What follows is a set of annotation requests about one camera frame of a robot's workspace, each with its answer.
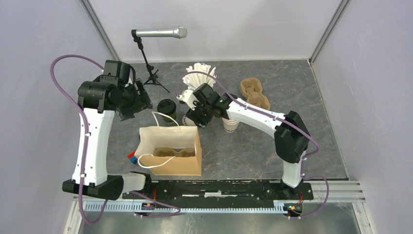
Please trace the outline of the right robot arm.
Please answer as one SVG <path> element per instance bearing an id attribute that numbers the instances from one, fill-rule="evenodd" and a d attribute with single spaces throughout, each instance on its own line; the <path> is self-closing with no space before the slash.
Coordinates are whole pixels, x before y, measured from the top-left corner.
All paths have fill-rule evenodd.
<path id="1" fill-rule="evenodd" d="M 273 137 L 276 154 L 283 160 L 282 195 L 294 199 L 301 192 L 301 162 L 310 141 L 300 115 L 276 113 L 251 105 L 230 93 L 219 95 L 204 83 L 195 90 L 186 89 L 177 96 L 189 110 L 187 118 L 205 128 L 213 117 L 245 123 Z"/>

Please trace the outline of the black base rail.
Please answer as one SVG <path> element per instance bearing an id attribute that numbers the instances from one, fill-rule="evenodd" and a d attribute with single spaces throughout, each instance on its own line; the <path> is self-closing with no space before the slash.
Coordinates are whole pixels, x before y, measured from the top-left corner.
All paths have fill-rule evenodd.
<path id="1" fill-rule="evenodd" d="M 274 201 L 314 198 L 310 183 L 290 188 L 280 180 L 153 180 L 141 194 L 184 208 L 272 208 Z"/>

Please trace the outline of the stack of white paper cups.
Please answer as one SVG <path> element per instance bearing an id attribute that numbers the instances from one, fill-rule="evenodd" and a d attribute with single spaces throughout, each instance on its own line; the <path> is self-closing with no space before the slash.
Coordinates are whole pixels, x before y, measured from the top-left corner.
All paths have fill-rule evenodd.
<path id="1" fill-rule="evenodd" d="M 222 121 L 223 121 L 224 130 L 228 133 L 234 132 L 240 123 L 237 120 L 231 120 L 231 119 L 226 119 L 226 118 L 222 118 Z"/>

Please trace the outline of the brown cardboard cup carrier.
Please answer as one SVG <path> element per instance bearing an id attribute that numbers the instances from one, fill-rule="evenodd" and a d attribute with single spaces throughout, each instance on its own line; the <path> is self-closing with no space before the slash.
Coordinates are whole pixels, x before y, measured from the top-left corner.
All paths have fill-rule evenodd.
<path id="1" fill-rule="evenodd" d="M 265 110 L 270 110 L 268 98 L 262 94 L 263 86 L 257 78 L 246 78 L 240 82 L 240 90 L 246 102 Z"/>

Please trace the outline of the black tripod mic stand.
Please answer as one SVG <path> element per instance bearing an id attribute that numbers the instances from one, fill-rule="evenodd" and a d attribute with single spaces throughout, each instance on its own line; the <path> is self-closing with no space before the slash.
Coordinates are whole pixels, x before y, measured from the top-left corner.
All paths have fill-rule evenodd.
<path id="1" fill-rule="evenodd" d="M 143 46 L 143 43 L 142 43 L 142 39 L 140 37 L 134 37 L 133 40 L 134 40 L 135 43 L 137 43 L 137 46 L 138 46 L 139 50 L 142 53 L 142 56 L 143 56 L 143 59 L 144 59 L 145 65 L 146 65 L 146 69 L 149 73 L 149 77 L 148 77 L 147 81 L 144 83 L 144 85 L 160 86 L 163 89 L 165 89 L 168 93 L 170 93 L 170 91 L 158 81 L 159 77 L 158 77 L 157 73 L 158 73 L 159 70 L 156 70 L 155 72 L 153 72 L 154 67 L 152 65 L 150 65 L 148 60 L 147 60 L 146 54 L 144 52 L 144 46 Z"/>

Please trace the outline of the green paper coffee cup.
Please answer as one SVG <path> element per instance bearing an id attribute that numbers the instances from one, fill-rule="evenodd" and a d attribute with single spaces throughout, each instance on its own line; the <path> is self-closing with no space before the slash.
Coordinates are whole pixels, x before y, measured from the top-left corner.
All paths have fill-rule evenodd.
<path id="1" fill-rule="evenodd" d="M 162 119 L 164 120 L 164 122 L 166 123 L 174 123 L 177 119 L 177 114 L 176 113 L 172 113 L 170 115 L 166 115 L 166 114 L 162 114 Z"/>

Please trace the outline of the black plastic cup lid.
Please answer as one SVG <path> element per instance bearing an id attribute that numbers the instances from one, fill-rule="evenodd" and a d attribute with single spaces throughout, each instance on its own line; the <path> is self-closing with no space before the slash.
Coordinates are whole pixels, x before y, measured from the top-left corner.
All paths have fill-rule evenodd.
<path id="1" fill-rule="evenodd" d="M 171 99 L 163 99 L 157 105 L 157 112 L 165 115 L 172 115 L 176 113 L 176 103 Z"/>

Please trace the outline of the silver microphone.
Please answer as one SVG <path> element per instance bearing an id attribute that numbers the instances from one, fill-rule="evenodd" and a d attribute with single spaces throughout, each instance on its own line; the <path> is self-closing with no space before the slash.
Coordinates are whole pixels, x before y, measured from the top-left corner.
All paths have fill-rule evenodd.
<path id="1" fill-rule="evenodd" d="M 183 39 L 188 35 L 185 27 L 178 26 L 170 29 L 133 29 L 131 35 L 136 38 L 176 38 Z"/>

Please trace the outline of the red and blue block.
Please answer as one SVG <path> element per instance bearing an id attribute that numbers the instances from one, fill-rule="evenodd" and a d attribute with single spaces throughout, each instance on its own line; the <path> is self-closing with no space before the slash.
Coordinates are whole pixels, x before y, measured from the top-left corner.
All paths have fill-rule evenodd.
<path id="1" fill-rule="evenodd" d="M 137 159 L 137 157 L 135 156 L 135 152 L 130 153 L 130 154 L 128 155 L 128 159 L 130 160 L 130 162 L 131 162 L 132 164 L 137 164 L 137 162 L 138 162 L 138 159 Z"/>

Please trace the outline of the white paper straws bundle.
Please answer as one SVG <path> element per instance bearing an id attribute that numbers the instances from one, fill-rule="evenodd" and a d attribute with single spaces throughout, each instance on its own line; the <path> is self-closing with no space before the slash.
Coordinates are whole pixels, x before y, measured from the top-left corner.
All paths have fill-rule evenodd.
<path id="1" fill-rule="evenodd" d="M 211 65 L 205 63 L 195 63 L 193 66 L 189 66 L 186 68 L 186 71 L 189 72 L 202 72 L 213 76 L 214 78 L 217 77 L 215 74 L 216 67 L 211 67 Z M 210 78 L 207 75 L 203 75 L 200 73 L 192 73 L 189 75 L 185 75 L 182 80 L 183 83 L 188 87 L 190 90 L 196 90 L 199 86 L 204 83 L 207 83 L 210 87 L 213 87 L 215 84 L 215 80 Z"/>

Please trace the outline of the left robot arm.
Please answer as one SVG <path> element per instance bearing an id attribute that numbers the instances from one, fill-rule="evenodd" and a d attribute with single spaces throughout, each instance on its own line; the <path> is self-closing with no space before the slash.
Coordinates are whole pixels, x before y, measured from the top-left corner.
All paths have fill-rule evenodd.
<path id="1" fill-rule="evenodd" d="M 106 165 L 114 117 L 131 119 L 153 107 L 135 69 L 125 62 L 107 60 L 102 75 L 81 84 L 75 106 L 81 118 L 78 158 L 62 190 L 104 200 L 117 200 L 130 191 L 143 199 L 150 197 L 153 185 L 143 173 L 110 175 Z"/>

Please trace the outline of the brown paper bag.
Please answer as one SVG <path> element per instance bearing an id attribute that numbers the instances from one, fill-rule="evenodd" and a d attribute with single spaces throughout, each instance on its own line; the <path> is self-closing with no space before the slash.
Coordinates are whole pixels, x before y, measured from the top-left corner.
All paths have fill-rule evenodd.
<path id="1" fill-rule="evenodd" d="M 142 127 L 140 143 L 134 151 L 134 163 L 150 170 L 156 176 L 201 176 L 202 147 L 198 127 L 181 126 L 172 117 L 161 115 L 174 123 L 173 126 Z"/>

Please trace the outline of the white paper coffee cup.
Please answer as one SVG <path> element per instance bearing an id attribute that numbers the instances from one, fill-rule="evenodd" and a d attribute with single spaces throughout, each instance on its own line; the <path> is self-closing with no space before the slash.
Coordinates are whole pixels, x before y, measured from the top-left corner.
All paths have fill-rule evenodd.
<path id="1" fill-rule="evenodd" d="M 183 116 L 182 124 L 185 125 L 185 126 L 196 126 L 196 124 L 193 122 L 193 120 L 189 119 L 187 116 Z"/>

